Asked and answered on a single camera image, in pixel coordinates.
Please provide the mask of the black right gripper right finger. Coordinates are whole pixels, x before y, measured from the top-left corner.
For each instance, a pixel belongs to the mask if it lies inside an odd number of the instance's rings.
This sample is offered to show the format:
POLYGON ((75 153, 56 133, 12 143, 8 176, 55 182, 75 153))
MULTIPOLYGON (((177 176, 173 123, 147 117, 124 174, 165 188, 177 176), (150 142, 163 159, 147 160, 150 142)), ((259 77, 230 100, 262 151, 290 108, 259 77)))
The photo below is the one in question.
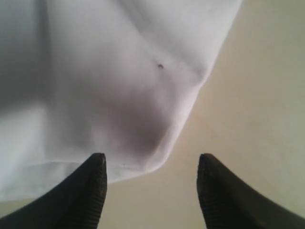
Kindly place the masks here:
POLYGON ((305 219, 261 195, 215 156, 202 154, 197 193, 208 229, 303 229, 305 219))

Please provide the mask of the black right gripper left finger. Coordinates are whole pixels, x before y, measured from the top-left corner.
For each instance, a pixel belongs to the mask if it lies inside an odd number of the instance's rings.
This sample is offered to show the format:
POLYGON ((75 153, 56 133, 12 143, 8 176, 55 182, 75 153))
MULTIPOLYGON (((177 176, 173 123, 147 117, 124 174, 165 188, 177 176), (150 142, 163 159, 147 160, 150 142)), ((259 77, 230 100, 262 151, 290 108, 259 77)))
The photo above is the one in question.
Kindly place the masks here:
POLYGON ((2 229, 96 229, 107 193, 106 158, 92 154, 52 190, 2 217, 2 229))

